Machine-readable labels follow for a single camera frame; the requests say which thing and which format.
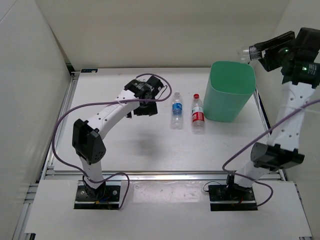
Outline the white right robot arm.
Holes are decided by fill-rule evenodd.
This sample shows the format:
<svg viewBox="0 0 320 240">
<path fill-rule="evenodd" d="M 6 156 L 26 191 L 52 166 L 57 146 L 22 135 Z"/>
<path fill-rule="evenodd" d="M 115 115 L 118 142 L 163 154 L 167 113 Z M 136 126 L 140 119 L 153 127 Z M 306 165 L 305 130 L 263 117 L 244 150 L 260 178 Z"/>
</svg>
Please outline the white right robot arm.
<svg viewBox="0 0 320 240">
<path fill-rule="evenodd" d="M 311 96 L 320 84 L 320 65 L 315 59 L 320 50 L 320 31 L 302 27 L 298 34 L 288 31 L 270 40 L 245 47 L 239 52 L 243 63 L 259 61 L 267 72 L 280 68 L 282 99 L 276 124 L 268 130 L 267 143 L 257 139 L 250 160 L 227 177 L 224 193 L 230 200 L 249 191 L 260 177 L 292 168 L 304 161 L 299 153 L 299 138 Z"/>
</svg>

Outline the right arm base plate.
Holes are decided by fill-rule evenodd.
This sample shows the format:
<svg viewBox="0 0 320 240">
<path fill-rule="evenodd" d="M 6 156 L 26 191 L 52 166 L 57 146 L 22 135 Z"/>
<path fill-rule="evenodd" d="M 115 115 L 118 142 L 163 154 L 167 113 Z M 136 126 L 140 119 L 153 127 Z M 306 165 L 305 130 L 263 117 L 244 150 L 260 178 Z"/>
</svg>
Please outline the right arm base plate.
<svg viewBox="0 0 320 240">
<path fill-rule="evenodd" d="M 209 194 L 211 212 L 257 211 L 253 188 L 241 191 L 217 181 L 207 182 L 202 190 Z"/>
</svg>

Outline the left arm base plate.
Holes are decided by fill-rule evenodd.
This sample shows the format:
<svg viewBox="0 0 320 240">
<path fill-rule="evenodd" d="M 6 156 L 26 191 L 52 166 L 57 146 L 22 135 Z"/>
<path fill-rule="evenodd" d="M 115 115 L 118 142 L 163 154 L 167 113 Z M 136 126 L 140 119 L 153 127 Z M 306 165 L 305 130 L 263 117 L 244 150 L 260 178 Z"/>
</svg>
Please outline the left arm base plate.
<svg viewBox="0 0 320 240">
<path fill-rule="evenodd" d="M 102 190 L 89 193 L 83 183 L 78 183 L 73 208 L 75 210 L 118 210 L 121 184 L 106 184 Z"/>
</svg>

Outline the clear crushed plastic bottle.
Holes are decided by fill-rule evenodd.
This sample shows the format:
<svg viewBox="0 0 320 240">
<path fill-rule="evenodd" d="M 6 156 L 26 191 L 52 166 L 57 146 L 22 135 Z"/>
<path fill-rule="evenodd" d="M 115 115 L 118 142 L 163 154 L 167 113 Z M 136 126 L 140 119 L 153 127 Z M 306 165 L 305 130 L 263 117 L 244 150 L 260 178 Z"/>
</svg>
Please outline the clear crushed plastic bottle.
<svg viewBox="0 0 320 240">
<path fill-rule="evenodd" d="M 238 60 L 241 63 L 250 63 L 251 61 L 262 58 L 262 52 L 254 45 L 242 47 L 238 52 Z"/>
</svg>

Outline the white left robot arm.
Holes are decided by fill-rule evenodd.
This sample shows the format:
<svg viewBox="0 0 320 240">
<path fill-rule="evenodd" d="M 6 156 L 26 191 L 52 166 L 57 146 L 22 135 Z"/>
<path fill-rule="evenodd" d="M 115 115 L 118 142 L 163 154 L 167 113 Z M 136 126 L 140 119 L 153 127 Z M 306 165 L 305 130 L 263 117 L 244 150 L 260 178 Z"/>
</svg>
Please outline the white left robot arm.
<svg viewBox="0 0 320 240">
<path fill-rule="evenodd" d="M 158 113 L 154 100 L 164 88 L 155 76 L 147 81 L 131 80 L 115 99 L 115 104 L 106 105 L 100 112 L 87 120 L 78 119 L 73 124 L 72 146 L 79 156 L 86 173 L 83 185 L 86 194 L 99 201 L 107 196 L 105 179 L 102 174 L 101 160 L 107 149 L 103 142 L 107 133 L 123 118 L 152 116 Z"/>
</svg>

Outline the red label water bottle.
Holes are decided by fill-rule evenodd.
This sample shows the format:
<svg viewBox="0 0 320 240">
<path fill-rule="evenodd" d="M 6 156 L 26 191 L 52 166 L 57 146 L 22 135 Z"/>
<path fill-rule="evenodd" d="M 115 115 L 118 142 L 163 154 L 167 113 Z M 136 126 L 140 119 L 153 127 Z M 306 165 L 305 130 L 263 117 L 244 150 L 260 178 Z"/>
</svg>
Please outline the red label water bottle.
<svg viewBox="0 0 320 240">
<path fill-rule="evenodd" d="M 193 95 L 191 117 L 193 132 L 199 135 L 203 134 L 205 130 L 204 108 L 200 95 L 197 93 Z"/>
</svg>

